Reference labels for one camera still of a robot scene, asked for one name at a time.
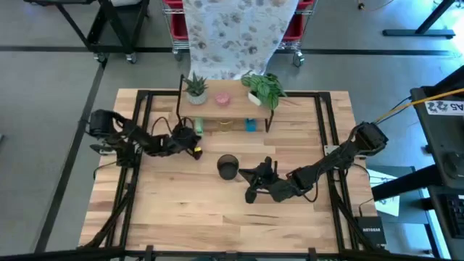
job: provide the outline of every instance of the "yellow object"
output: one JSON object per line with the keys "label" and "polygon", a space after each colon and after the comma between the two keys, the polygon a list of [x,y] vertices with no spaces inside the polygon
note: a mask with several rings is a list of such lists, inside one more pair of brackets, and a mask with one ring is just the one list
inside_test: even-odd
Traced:
{"label": "yellow object", "polygon": [[390,116],[393,112],[396,112],[396,111],[399,111],[401,109],[407,108],[407,107],[409,107],[411,105],[420,104],[420,103],[423,103],[423,102],[431,101],[433,99],[438,99],[438,98],[442,98],[442,97],[445,97],[445,96],[448,96],[448,95],[457,94],[457,93],[460,93],[460,92],[464,92],[464,88],[460,88],[460,89],[454,90],[454,91],[448,91],[448,92],[445,92],[443,94],[438,94],[438,95],[435,95],[435,96],[432,96],[432,97],[420,99],[418,101],[413,101],[413,102],[410,102],[408,104],[396,107],[396,108],[392,109],[391,111],[387,112],[386,114],[380,116],[380,118],[377,119],[374,123],[378,123],[379,121],[381,121],[381,120],[385,119],[386,117]]}
{"label": "yellow object", "polygon": [[220,120],[219,123],[219,131],[220,132],[228,132],[232,131],[233,121],[232,120]]}

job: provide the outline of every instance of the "blue object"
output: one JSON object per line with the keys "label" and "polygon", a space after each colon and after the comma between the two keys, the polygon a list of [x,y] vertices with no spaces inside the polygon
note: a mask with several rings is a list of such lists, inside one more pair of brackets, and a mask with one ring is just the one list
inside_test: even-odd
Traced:
{"label": "blue object", "polygon": [[256,131],[256,120],[255,119],[245,119],[245,129],[248,132]]}

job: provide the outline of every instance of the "wooden table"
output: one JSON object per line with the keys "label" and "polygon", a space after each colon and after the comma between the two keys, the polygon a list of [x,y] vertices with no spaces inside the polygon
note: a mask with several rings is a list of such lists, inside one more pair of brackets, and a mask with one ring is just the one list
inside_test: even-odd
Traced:
{"label": "wooden table", "polygon": [[[115,111],[131,118],[136,93],[135,89],[120,89]],[[349,95],[346,91],[332,91],[331,98],[339,139],[344,141],[355,126]],[[169,118],[176,100],[176,96],[154,97],[149,128],[158,117]],[[323,108],[330,143],[324,104]],[[174,126],[175,117],[171,119]],[[258,127],[264,128],[264,122],[258,121]],[[254,204],[247,204],[244,193],[248,183],[240,175],[224,181],[216,169],[223,154],[236,156],[243,168],[256,167],[270,156],[278,160],[280,175],[319,160],[323,152],[314,99],[281,98],[269,133],[247,133],[239,124],[227,133],[215,128],[204,126],[199,143],[204,154],[199,161],[184,152],[163,158],[143,155],[127,249],[145,250],[146,245],[152,244],[159,251],[304,253],[308,247],[315,247],[318,253],[338,252],[325,175],[319,180],[319,197],[313,204],[302,197],[275,203],[268,195],[258,195]],[[167,133],[167,128],[157,124],[154,133]],[[114,160],[111,156],[102,157],[100,165]],[[119,174],[120,168],[114,165],[98,171],[80,244],[91,240],[110,216]],[[359,167],[352,167],[347,183],[357,215],[359,204],[372,198],[368,176]],[[313,198],[314,193],[315,189],[307,195]],[[376,215],[373,202],[364,204],[362,212]],[[349,248],[347,223],[340,216],[345,246]],[[115,238],[119,235],[120,224]]]}

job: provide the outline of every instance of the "white pot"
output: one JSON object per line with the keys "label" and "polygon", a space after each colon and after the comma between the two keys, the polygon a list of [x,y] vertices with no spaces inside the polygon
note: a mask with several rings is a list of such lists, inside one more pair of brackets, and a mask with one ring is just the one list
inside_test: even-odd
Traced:
{"label": "white pot", "polygon": [[261,101],[258,99],[258,97],[253,95],[252,92],[248,93],[248,100],[250,100],[252,103],[256,104],[257,106],[261,106]]}
{"label": "white pot", "polygon": [[208,97],[208,94],[206,91],[203,92],[203,94],[200,94],[200,96],[192,96],[189,93],[187,93],[187,99],[191,104],[195,105],[200,105],[203,104]]}

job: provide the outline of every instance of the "green leafy plant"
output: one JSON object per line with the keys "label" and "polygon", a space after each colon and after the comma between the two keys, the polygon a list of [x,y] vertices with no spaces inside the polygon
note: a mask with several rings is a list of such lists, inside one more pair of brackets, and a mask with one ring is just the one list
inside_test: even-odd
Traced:
{"label": "green leafy plant", "polygon": [[272,73],[266,75],[250,75],[250,72],[251,71],[247,72],[241,77],[241,84],[248,86],[252,94],[263,104],[266,104],[271,110],[275,110],[278,106],[278,97],[287,97],[277,76]]}
{"label": "green leafy plant", "polygon": [[206,81],[206,78],[203,78],[203,77],[198,78],[195,75],[195,72],[194,72],[193,80],[184,78],[183,81],[187,83],[187,88],[185,91],[188,94],[195,96],[195,97],[202,95],[204,93],[204,90],[208,88],[207,85],[204,83]]}

